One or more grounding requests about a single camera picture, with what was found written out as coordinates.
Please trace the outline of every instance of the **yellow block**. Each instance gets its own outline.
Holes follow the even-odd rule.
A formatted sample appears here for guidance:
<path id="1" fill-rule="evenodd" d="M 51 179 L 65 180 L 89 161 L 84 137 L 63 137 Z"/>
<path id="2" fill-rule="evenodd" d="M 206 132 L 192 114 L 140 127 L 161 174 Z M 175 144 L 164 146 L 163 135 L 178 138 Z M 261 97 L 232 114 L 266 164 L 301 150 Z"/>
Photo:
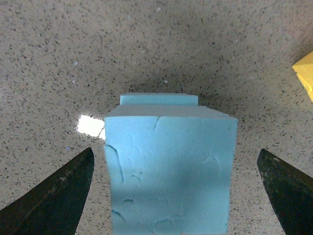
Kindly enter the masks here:
<path id="1" fill-rule="evenodd" d="M 313 51 L 292 66 L 313 102 Z"/>

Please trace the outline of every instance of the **light blue foam block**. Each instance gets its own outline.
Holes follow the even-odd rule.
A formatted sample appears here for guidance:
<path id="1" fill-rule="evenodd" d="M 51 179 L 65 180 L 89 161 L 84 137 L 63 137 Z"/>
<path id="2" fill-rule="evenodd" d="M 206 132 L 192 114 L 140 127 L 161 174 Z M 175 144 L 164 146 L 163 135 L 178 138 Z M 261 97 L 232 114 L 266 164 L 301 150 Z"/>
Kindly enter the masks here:
<path id="1" fill-rule="evenodd" d="M 120 104 L 198 105 L 198 96 L 176 93 L 126 93 Z"/>
<path id="2" fill-rule="evenodd" d="M 226 233 L 237 119 L 203 106 L 119 105 L 105 130 L 114 235 Z"/>

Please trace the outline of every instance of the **foam cube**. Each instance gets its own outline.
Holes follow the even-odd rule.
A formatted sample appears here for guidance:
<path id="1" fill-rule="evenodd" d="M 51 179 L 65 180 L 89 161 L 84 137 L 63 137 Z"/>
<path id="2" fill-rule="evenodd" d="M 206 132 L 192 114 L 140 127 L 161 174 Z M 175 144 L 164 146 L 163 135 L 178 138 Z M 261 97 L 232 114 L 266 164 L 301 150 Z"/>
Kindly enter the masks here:
<path id="1" fill-rule="evenodd" d="M 105 130 L 114 235 L 226 233 L 237 119 L 203 106 L 123 104 Z"/>
<path id="2" fill-rule="evenodd" d="M 292 66 L 313 102 L 313 51 Z"/>

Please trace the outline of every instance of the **foam block front face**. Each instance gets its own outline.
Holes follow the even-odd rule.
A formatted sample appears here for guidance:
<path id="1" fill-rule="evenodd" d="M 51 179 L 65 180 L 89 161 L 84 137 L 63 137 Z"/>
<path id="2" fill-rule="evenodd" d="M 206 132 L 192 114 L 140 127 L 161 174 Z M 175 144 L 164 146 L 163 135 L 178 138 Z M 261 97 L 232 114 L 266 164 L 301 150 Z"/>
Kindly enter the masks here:
<path id="1" fill-rule="evenodd" d="M 235 118 L 201 106 L 120 105 L 105 129 L 114 235 L 226 233 Z"/>
<path id="2" fill-rule="evenodd" d="M 127 93 L 121 95 L 120 104 L 198 105 L 198 97 L 177 93 Z"/>

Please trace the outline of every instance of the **foam block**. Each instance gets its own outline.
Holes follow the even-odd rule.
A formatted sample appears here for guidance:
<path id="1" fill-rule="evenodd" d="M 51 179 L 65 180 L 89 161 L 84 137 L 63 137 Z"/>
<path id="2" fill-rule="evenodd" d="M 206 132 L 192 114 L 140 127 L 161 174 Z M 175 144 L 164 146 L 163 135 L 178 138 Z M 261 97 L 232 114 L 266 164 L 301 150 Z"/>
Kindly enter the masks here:
<path id="1" fill-rule="evenodd" d="M 126 93 L 120 104 L 198 105 L 198 96 L 176 93 Z"/>
<path id="2" fill-rule="evenodd" d="M 313 51 L 292 66 L 313 102 Z"/>
<path id="3" fill-rule="evenodd" d="M 119 105 L 105 130 L 114 235 L 226 233 L 235 118 L 202 106 Z"/>

